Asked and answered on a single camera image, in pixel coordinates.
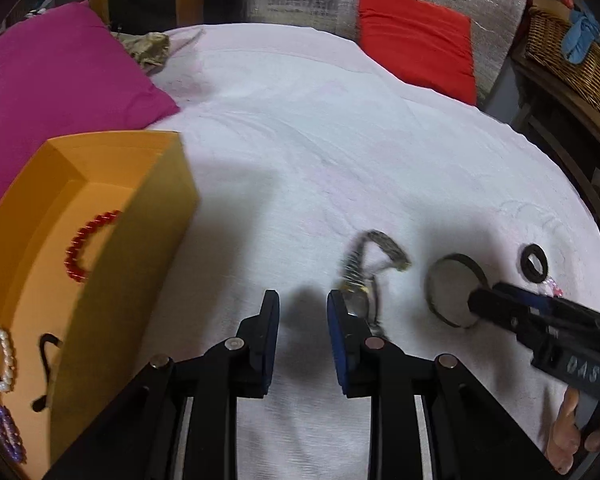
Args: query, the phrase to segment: wicker basket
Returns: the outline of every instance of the wicker basket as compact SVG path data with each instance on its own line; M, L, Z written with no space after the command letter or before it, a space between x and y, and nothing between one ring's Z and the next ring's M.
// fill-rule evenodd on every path
M562 38L571 23L536 7L531 8L530 14L526 57L558 76L600 113L600 46L593 43L582 63L571 64L560 52Z

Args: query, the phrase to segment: white bedsheet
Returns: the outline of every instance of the white bedsheet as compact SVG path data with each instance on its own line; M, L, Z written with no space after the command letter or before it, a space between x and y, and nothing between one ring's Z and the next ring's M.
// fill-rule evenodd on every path
M174 31L185 37L191 30ZM381 275L388 336L407 352L457 355L544 445L564 387L512 335L451 329L427 310L429 265L451 252L491 283L526 286L537 243L565 296L600 311L600 234L547 156L476 108L398 81L346 40L309 28L205 27L153 81L182 110L202 202L164 283L138 359L201 354L280 294L273 382L238 402L238 472L251 479L366 478L369 402L336 382L325 303L344 252L378 229L413 266Z

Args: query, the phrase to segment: black hair tie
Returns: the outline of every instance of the black hair tie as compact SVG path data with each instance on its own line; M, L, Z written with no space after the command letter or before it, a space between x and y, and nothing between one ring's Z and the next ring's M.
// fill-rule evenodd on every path
M51 377L51 368L49 367L49 361L46 358L45 353L45 344L51 343L52 345L60 348L62 342L53 334L43 334L40 336L40 340L38 341L38 349L40 350L40 360L42 361L42 367L45 369L45 379L46 379L46 389L48 391L49 388L49 379ZM31 403L31 409L39 413L46 408L46 394L41 397L38 397Z
M529 259L530 256L535 256L540 261L542 272L536 269L536 266ZM531 244L522 249L520 270L522 270L522 275L531 283L542 283L546 280L546 277L549 275L549 264L547 263L544 251L539 245Z

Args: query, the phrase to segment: black ring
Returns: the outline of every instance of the black ring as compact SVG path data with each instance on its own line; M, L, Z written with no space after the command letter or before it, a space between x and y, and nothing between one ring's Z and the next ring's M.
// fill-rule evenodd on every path
M529 256L535 256L542 265L542 272L538 272L536 266L529 259ZM520 256L520 270L522 270L523 276L528 279L531 283L542 283L546 280L549 275L549 264L546 260L546 255L539 245L531 244L522 249L522 255Z
M480 285L483 286L484 288L490 288L489 280L487 280L486 274L484 273L484 271L482 270L480 265L478 265L476 263L475 260L472 260L466 254L461 254L461 253L453 253L453 254L448 254L447 256L443 256L438 261L433 263L433 265L430 266L429 270L427 271L427 277L425 279L424 291L425 291L425 297L427 300L427 305L429 305L429 310L432 311L432 313L435 314L435 316L440 321L444 322L445 324L448 324L450 327L465 328L465 329L471 328L471 327L475 326L475 324L478 323L478 321L480 321L480 319L476 319L473 323L471 323L469 325L464 325L464 326L458 325L457 323L454 323L453 321L447 319L442 314L440 314L440 312L436 308L435 303L433 303L433 294L432 294L433 284L431 281L431 271L434 269L434 267L437 266L437 264L444 262L445 260L463 264L467 269L469 269L475 275L476 278L478 278L478 282L480 282Z

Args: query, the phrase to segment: cardboard box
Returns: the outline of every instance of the cardboard box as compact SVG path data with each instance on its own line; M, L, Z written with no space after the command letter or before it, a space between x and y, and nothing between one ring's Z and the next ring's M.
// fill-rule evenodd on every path
M179 136L102 132L48 140L0 202L0 327L16 359L0 393L26 450L21 471L38 480L126 385L164 276L198 195ZM119 209L89 238L77 283L65 250L94 216ZM31 408L46 381L38 339L52 333L48 407Z

